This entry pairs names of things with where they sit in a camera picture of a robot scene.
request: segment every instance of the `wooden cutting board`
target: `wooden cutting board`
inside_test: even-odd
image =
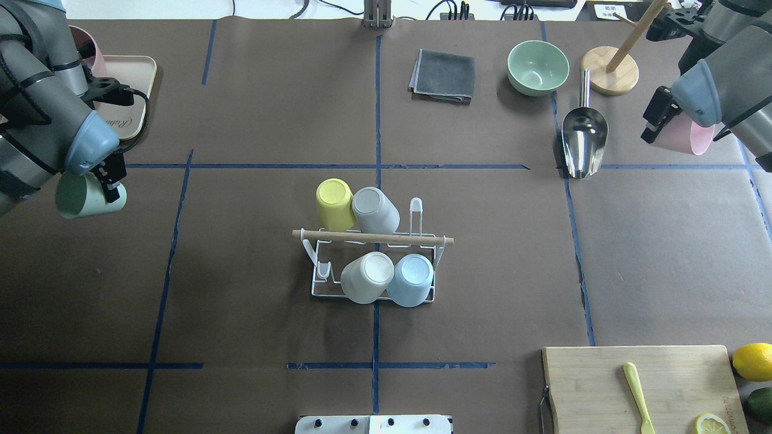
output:
[[[639,434],[641,416],[622,371],[638,367],[656,434],[693,434],[702,413],[748,434],[722,345],[547,347],[542,350],[555,434]]]

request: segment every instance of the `cup rack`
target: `cup rack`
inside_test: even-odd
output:
[[[353,229],[347,230],[346,232],[331,232],[324,228],[318,231],[307,231],[305,229],[293,230],[293,236],[300,238],[303,248],[305,248],[306,253],[308,253],[311,262],[313,263],[311,295],[320,298],[347,298],[340,287],[340,280],[336,280],[335,278],[332,261],[321,262],[319,260],[320,257],[324,257],[323,250],[325,247],[328,247],[333,241],[341,241],[348,245],[359,246],[371,242],[381,244],[381,246],[386,245],[386,250],[382,250],[383,253],[386,254],[389,254],[390,251],[399,251],[399,249],[412,249],[416,250],[416,253],[426,256],[435,269],[435,277],[432,281],[429,295],[423,303],[434,303],[437,282],[437,265],[442,258],[442,254],[445,252],[445,248],[447,246],[452,246],[454,239],[446,236],[438,237],[431,233],[424,233],[423,212],[422,200],[420,198],[411,199],[409,232],[395,232],[390,235],[362,233],[361,231]],[[418,216],[418,230],[414,231],[413,220],[416,216]],[[316,248],[311,245],[311,240],[316,241]],[[326,284],[329,287],[330,281],[334,291],[329,291],[331,293],[323,293],[319,290],[319,286],[323,284]],[[381,295],[378,299],[391,300],[388,295]]]

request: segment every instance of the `metal scoop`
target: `metal scoop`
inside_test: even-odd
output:
[[[585,178],[601,167],[606,148],[608,124],[601,112],[590,107],[590,70],[581,72],[581,92],[578,108],[563,119],[563,152],[568,174]]]

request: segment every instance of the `green bowl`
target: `green bowl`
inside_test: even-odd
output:
[[[559,48],[544,41],[525,41],[506,60],[510,83],[524,95],[539,97],[560,87],[568,78],[568,59]]]

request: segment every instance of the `lemon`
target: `lemon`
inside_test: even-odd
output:
[[[732,431],[719,416],[705,413],[694,421],[694,434],[732,434]]]
[[[754,390],[745,403],[748,416],[772,425],[772,388]]]
[[[772,344],[748,344],[737,348],[732,356],[732,366],[746,380],[772,380]]]

